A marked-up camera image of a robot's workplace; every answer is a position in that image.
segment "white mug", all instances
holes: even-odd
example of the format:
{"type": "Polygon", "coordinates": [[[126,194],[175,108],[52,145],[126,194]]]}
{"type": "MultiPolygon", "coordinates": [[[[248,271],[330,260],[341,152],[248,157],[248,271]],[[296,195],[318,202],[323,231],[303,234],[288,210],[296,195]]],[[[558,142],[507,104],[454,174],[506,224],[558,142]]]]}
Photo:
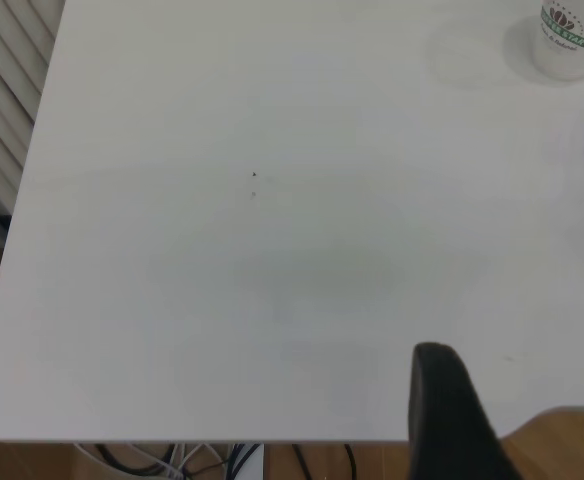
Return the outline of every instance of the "white mug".
{"type": "Polygon", "coordinates": [[[533,57],[550,77],[584,77],[584,0],[543,0],[533,57]]]}

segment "radiator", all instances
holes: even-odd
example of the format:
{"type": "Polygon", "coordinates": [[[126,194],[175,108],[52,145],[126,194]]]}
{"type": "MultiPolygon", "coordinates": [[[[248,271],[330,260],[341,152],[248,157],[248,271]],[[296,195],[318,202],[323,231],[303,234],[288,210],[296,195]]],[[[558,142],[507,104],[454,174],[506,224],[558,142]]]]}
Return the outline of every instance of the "radiator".
{"type": "Polygon", "coordinates": [[[12,214],[65,0],[0,0],[0,215],[12,214]]]}

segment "table top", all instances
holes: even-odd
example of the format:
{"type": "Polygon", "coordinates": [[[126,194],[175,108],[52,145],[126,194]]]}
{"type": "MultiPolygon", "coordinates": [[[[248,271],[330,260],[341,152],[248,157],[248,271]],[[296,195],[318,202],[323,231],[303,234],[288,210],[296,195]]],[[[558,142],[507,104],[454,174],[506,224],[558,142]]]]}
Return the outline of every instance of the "table top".
{"type": "Polygon", "coordinates": [[[401,440],[584,406],[584,81],[527,0],[68,0],[0,272],[0,439],[401,440]]]}

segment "cable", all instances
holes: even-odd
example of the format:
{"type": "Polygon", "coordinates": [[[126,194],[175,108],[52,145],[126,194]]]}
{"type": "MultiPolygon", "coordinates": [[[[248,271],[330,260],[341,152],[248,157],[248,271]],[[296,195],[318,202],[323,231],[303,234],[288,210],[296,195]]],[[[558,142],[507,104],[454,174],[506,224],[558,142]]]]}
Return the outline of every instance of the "cable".
{"type": "Polygon", "coordinates": [[[237,463],[237,465],[236,465],[236,469],[232,472],[231,480],[234,480],[236,478],[236,476],[239,474],[239,471],[241,470],[241,468],[243,467],[245,462],[248,461],[248,458],[250,458],[250,456],[254,452],[256,452],[257,448],[259,448],[260,446],[261,446],[260,443],[255,443],[254,445],[252,445],[250,447],[250,449],[247,451],[247,453],[245,455],[243,455],[243,457],[241,457],[241,460],[239,460],[239,463],[237,463]]]}
{"type": "Polygon", "coordinates": [[[163,460],[156,458],[151,453],[146,452],[142,448],[137,447],[134,444],[129,443],[128,447],[131,448],[132,450],[134,450],[139,455],[141,455],[149,460],[153,460],[156,463],[158,463],[159,465],[161,465],[165,470],[168,471],[168,475],[170,475],[170,474],[176,475],[177,479],[179,479],[179,480],[183,479],[183,474],[172,466],[172,457],[174,456],[174,452],[176,451],[176,449],[172,449],[172,453],[170,454],[170,458],[168,458],[168,461],[163,461],[163,460]]]}
{"type": "MultiPolygon", "coordinates": [[[[128,476],[135,476],[135,475],[131,475],[129,473],[125,473],[122,472],[121,470],[114,468],[111,465],[108,465],[106,462],[104,462],[103,460],[101,460],[99,457],[97,457],[96,455],[94,455],[92,452],[87,451],[85,448],[83,448],[83,445],[79,444],[79,443],[75,443],[74,446],[77,448],[77,450],[79,450],[79,452],[81,452],[83,455],[87,456],[88,458],[92,459],[93,461],[95,461],[96,463],[98,463],[99,465],[101,465],[102,467],[105,467],[106,469],[108,469],[111,472],[114,472],[116,474],[121,474],[124,473],[125,475],[128,476]]],[[[165,480],[165,477],[150,477],[147,476],[145,477],[145,480],[165,480]]]]}
{"type": "Polygon", "coordinates": [[[356,480],[356,460],[354,460],[354,452],[349,443],[343,445],[345,451],[348,452],[348,459],[350,459],[350,472],[352,473],[352,480],[356,480]]]}
{"type": "Polygon", "coordinates": [[[232,453],[230,453],[230,457],[228,458],[228,466],[225,471],[225,480],[232,480],[232,472],[234,470],[234,462],[236,462],[237,457],[241,453],[243,449],[243,444],[238,443],[232,447],[232,453]]]}
{"type": "MultiPolygon", "coordinates": [[[[345,443],[343,444],[345,447],[345,451],[348,454],[348,460],[350,460],[350,472],[352,474],[352,480],[356,480],[356,460],[354,459],[354,452],[352,452],[352,447],[350,444],[345,443]]],[[[312,474],[310,474],[310,469],[308,468],[308,464],[305,463],[305,458],[303,457],[303,453],[301,452],[301,447],[294,443],[292,444],[292,448],[294,449],[294,454],[296,455],[296,459],[301,466],[301,470],[303,470],[303,476],[305,480],[312,480],[312,474]]]]}
{"type": "MultiPolygon", "coordinates": [[[[141,467],[141,468],[128,467],[127,465],[124,465],[121,462],[119,462],[116,459],[116,457],[112,454],[112,452],[110,452],[110,450],[108,450],[108,448],[105,445],[103,445],[102,443],[97,443],[94,446],[99,451],[99,453],[103,457],[103,460],[108,465],[120,470],[123,473],[127,473],[129,475],[136,475],[138,477],[150,477],[150,476],[159,475],[164,470],[164,467],[162,465],[159,465],[158,463],[154,463],[153,465],[148,465],[147,467],[141,467]]],[[[163,457],[161,457],[161,461],[167,462],[170,459],[170,457],[172,456],[173,450],[174,450],[174,445],[172,444],[168,447],[168,450],[165,452],[165,455],[163,455],[163,457]]]]}
{"type": "Polygon", "coordinates": [[[190,458],[192,458],[192,456],[198,452],[201,447],[203,446],[203,444],[199,443],[196,447],[194,447],[192,449],[192,451],[190,453],[188,453],[183,460],[181,460],[181,463],[179,463],[179,466],[176,467],[178,470],[181,470],[183,473],[185,473],[184,469],[185,469],[185,464],[188,463],[188,460],[190,460],[190,458]]]}
{"type": "Polygon", "coordinates": [[[301,470],[303,470],[303,476],[305,480],[312,480],[312,475],[310,474],[310,469],[308,468],[308,464],[305,463],[305,458],[303,458],[303,453],[301,452],[301,447],[293,443],[292,448],[294,449],[294,454],[296,455],[296,459],[299,461],[299,465],[301,466],[301,470]]]}
{"type": "Polygon", "coordinates": [[[227,463],[228,463],[227,460],[223,460],[222,462],[219,462],[219,463],[213,463],[212,465],[208,465],[207,467],[203,467],[199,470],[195,470],[194,472],[188,473],[188,477],[195,477],[197,475],[200,475],[201,473],[209,472],[210,470],[222,467],[223,465],[225,465],[227,463]]]}

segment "white cable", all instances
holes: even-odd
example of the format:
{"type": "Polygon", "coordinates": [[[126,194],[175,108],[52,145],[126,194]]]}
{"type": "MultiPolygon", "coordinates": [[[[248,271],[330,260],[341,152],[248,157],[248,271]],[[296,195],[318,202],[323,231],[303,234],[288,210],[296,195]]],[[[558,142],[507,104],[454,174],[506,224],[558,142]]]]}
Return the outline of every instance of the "white cable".
{"type": "Polygon", "coordinates": [[[132,445],[131,443],[129,443],[127,445],[128,445],[128,447],[130,447],[132,450],[134,450],[139,455],[141,455],[141,456],[143,456],[143,457],[145,457],[145,458],[147,458],[149,460],[152,460],[153,462],[158,463],[163,468],[165,468],[168,472],[170,472],[172,475],[176,475],[176,478],[178,478],[178,479],[182,479],[183,478],[183,474],[179,470],[177,470],[176,468],[174,468],[172,465],[170,465],[169,463],[164,462],[160,458],[155,457],[151,453],[146,452],[145,450],[137,447],[136,445],[132,445]]]}
{"type": "MultiPolygon", "coordinates": [[[[179,448],[181,447],[180,443],[177,443],[174,446],[174,449],[172,450],[172,455],[170,455],[170,460],[168,461],[168,463],[171,466],[174,466],[174,460],[176,459],[176,456],[179,454],[179,448]]],[[[169,470],[168,470],[168,478],[176,478],[169,470]]]]}
{"type": "Polygon", "coordinates": [[[212,452],[212,455],[214,455],[216,457],[216,459],[219,461],[219,463],[223,462],[223,458],[221,458],[221,455],[219,455],[219,452],[217,452],[214,447],[212,445],[210,445],[209,443],[204,443],[203,444],[210,452],[212,452]]]}
{"type": "Polygon", "coordinates": [[[196,452],[199,451],[199,449],[203,446],[202,443],[199,443],[196,447],[194,447],[192,449],[192,451],[190,453],[188,453],[185,458],[183,459],[183,461],[179,464],[179,470],[181,470],[183,467],[185,467],[185,464],[188,463],[188,460],[190,460],[190,458],[192,458],[192,455],[194,455],[196,452]]]}
{"type": "MultiPolygon", "coordinates": [[[[101,466],[105,467],[106,469],[108,469],[111,472],[118,473],[119,475],[125,475],[128,478],[140,478],[137,475],[130,475],[129,473],[122,472],[118,468],[114,468],[111,465],[108,465],[103,460],[101,460],[99,457],[94,455],[92,452],[89,452],[85,448],[83,448],[83,446],[79,443],[75,443],[74,446],[77,448],[77,450],[79,450],[85,456],[87,456],[88,458],[91,458],[94,462],[100,464],[101,466]]],[[[143,477],[143,479],[144,480],[165,480],[165,477],[143,477]]]]}

